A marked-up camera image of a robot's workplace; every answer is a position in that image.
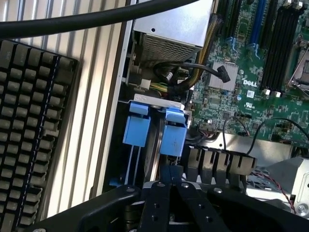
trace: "keyboard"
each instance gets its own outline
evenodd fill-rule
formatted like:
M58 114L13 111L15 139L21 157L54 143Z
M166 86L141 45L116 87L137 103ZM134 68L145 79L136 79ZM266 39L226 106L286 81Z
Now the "keyboard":
M0 41L0 231L32 224L79 62Z

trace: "motherboard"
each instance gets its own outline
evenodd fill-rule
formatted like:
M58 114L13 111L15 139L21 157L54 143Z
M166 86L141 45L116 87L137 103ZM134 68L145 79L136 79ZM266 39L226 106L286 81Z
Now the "motherboard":
M227 21L235 20L231 18L235 2L229 3ZM235 34L230 39L232 42L229 43L226 34L219 34L209 56L209 65L214 69L224 65L231 81L223 85L211 75L203 75L195 85L189 105L193 126L201 131L221 132L224 121L230 116L237 116L253 137L262 122L282 117L309 131L308 98L298 89L287 86L302 55L308 52L309 12L304 6L307 2L297 1L299 5L294 6L298 9L297 16L295 12L288 15L289 12L283 9L292 1L240 2ZM295 25L289 24L292 21L289 17L294 17ZM285 37L285 33L291 33L289 29L292 27L295 34ZM244 135L242 126L233 120L228 123L225 132ZM304 143L305 135L298 128L280 120L263 126L257 138L309 147Z

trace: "blue plastic tab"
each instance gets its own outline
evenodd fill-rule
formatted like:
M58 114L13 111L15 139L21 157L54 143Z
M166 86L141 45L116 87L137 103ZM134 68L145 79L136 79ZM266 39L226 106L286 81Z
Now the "blue plastic tab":
M160 153L180 157L187 134L184 114L178 109L166 109L166 121L168 124L164 127Z
M127 117L123 143L145 147L151 118L148 116L148 106L131 103L130 112L137 115Z

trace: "chipset heatsink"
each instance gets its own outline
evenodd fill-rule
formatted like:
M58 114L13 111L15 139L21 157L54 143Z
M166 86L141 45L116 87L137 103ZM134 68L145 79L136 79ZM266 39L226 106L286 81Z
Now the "chipset heatsink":
M231 80L227 83L223 83L222 80L220 80L218 77L216 77L215 75L211 75L209 87L224 89L224 90L228 90L228 91L234 91L237 73L238 73L238 65L233 64L233 63L228 63L228 62L217 62L217 61L215 61L213 63L212 68L217 70L222 65L225 67L225 69L226 69Z

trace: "green circuit board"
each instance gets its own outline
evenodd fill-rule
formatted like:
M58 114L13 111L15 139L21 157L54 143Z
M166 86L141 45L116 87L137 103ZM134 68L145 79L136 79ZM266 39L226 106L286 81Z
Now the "green circuit board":
M258 57L248 50L247 43L256 12L257 2L247 5L243 1L238 19L236 52L227 45L225 38L218 38L210 54L210 65L216 61L229 62L238 66L235 89L233 91L209 87L209 76L204 76L196 85L190 102L193 112L193 125L201 130L219 132L223 123L229 116L242 115L241 120L254 136L257 127L265 120L272 117L283 117L297 122L306 131L309 131L309 101L293 89L287 89L281 97L272 94L265 95L260 90L263 77L266 50L259 50ZM303 40L309 41L309 29L305 26L308 11L299 19L295 38L299 35ZM290 59L287 78L291 77L299 59L295 53ZM280 125L283 121L271 121L262 127L258 139L283 142L300 147L309 147L306 137L295 126L287 125L283 130ZM226 127L226 132L238 134L243 132L242 126L231 120Z

